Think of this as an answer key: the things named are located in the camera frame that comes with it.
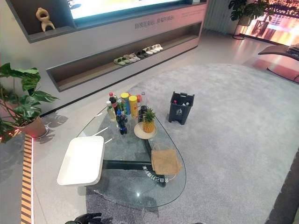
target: tv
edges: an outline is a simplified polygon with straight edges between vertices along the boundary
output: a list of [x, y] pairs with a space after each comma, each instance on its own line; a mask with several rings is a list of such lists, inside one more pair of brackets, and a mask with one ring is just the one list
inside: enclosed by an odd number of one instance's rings
[[73, 19], [180, 0], [67, 0]]

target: bottle cap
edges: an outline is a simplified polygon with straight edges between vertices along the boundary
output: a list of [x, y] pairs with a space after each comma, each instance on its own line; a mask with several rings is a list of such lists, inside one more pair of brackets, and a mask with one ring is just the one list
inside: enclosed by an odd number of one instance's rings
[[130, 96], [129, 101], [137, 101], [137, 96]]
[[122, 94], [121, 94], [121, 98], [128, 98], [129, 97], [129, 94], [127, 93], [127, 92], [123, 92]]

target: blue bottle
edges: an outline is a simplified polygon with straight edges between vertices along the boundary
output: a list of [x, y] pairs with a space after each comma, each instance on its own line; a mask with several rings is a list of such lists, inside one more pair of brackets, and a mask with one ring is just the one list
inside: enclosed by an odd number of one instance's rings
[[116, 114], [116, 121], [118, 123], [118, 128], [121, 135], [126, 134], [128, 132], [128, 129], [126, 127], [126, 123], [128, 122], [127, 116], [125, 114], [121, 114], [121, 111], [118, 110]]

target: shoe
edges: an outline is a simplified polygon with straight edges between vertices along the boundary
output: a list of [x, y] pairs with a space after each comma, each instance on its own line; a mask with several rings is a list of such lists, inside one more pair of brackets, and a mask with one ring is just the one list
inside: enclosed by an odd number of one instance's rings
[[145, 58], [145, 56], [142, 54], [142, 51], [140, 50], [140, 51], [137, 51], [137, 52], [135, 52], [134, 53], [138, 58], [140, 58], [140, 59], [143, 59], [143, 58]]
[[130, 62], [136, 62], [137, 61], [137, 59], [134, 59], [132, 56], [130, 56], [130, 55], [124, 55], [124, 57], [127, 59], [127, 60], [129, 60]]
[[132, 58], [133, 58], [134, 60], [136, 60], [136, 61], [140, 61], [140, 58], [137, 57], [137, 55], [136, 55], [135, 53], [132, 53], [132, 54], [130, 54], [129, 56], [132, 57]]
[[160, 51], [160, 49], [157, 47], [157, 45], [153, 45], [152, 48], [155, 50], [155, 51]]
[[143, 55], [144, 57], [148, 57], [148, 56], [150, 56], [150, 54], [146, 53], [145, 50], [142, 50], [141, 52], [142, 52], [142, 55]]
[[126, 64], [130, 63], [130, 61], [128, 59], [126, 59], [125, 57], [120, 57], [120, 58], [124, 63], [126, 63]]
[[161, 47], [161, 45], [159, 43], [156, 44], [156, 49], [163, 50], [163, 48]]
[[121, 65], [121, 66], [123, 66], [123, 65], [126, 64], [120, 57], [114, 59], [113, 62], [114, 62], [115, 64], [118, 64], [118, 65]]
[[150, 50], [151, 52], [153, 52], [153, 53], [157, 53], [157, 51], [154, 50], [153, 47], [149, 47], [149, 50]]
[[150, 48], [148, 47], [148, 48], [145, 48], [145, 49], [143, 49], [144, 51], [145, 51], [145, 53], [147, 53], [147, 54], [149, 54], [149, 55], [152, 55], [153, 54], [153, 52], [152, 51], [150, 51]]

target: sculpture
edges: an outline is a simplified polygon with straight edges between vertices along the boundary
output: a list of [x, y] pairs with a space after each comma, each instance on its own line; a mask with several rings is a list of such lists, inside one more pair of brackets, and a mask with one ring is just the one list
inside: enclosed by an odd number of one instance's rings
[[55, 26], [50, 21], [50, 15], [47, 10], [45, 10], [43, 8], [38, 8], [38, 10], [36, 12], [36, 17], [40, 22], [42, 22], [41, 26], [42, 26], [43, 32], [46, 32], [47, 26], [50, 26], [50, 27], [52, 27], [52, 29], [55, 29]]

